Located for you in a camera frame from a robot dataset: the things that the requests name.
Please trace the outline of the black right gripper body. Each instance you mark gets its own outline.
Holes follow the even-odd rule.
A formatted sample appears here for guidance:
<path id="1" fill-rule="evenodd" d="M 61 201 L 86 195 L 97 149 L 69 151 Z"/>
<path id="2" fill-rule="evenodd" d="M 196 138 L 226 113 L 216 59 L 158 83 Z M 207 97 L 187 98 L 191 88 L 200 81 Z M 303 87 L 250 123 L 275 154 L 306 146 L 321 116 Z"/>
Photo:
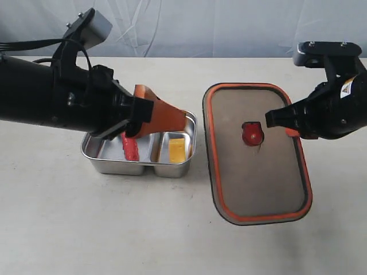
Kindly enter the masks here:
<path id="1" fill-rule="evenodd" d="M 304 99 L 265 115 L 267 127 L 335 140 L 366 127 L 366 68 L 357 56 L 323 56 L 326 81 Z"/>

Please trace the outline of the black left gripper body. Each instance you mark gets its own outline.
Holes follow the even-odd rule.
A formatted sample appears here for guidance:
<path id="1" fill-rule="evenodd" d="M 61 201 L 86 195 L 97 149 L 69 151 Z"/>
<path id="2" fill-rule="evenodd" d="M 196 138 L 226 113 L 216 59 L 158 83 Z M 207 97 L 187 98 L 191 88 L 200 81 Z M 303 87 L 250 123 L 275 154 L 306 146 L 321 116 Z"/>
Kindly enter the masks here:
<path id="1" fill-rule="evenodd" d="M 114 71 L 102 65 L 76 65 L 81 43 L 53 39 L 58 48 L 52 57 L 53 96 L 51 126 L 112 139 L 123 131 L 137 134 L 143 123 L 151 122 L 154 103 L 130 94 L 114 79 Z"/>

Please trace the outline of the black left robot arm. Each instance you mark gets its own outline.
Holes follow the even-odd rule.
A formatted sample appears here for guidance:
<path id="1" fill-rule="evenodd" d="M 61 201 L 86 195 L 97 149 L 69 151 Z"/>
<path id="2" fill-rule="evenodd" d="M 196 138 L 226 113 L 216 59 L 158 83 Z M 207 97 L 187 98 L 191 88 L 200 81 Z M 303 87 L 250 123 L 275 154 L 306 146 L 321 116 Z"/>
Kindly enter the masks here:
<path id="1" fill-rule="evenodd" d="M 102 65 L 76 65 L 79 42 L 67 38 L 1 43 L 1 119 L 87 132 L 111 140 L 181 131 L 186 112 L 145 85 L 133 93 Z"/>

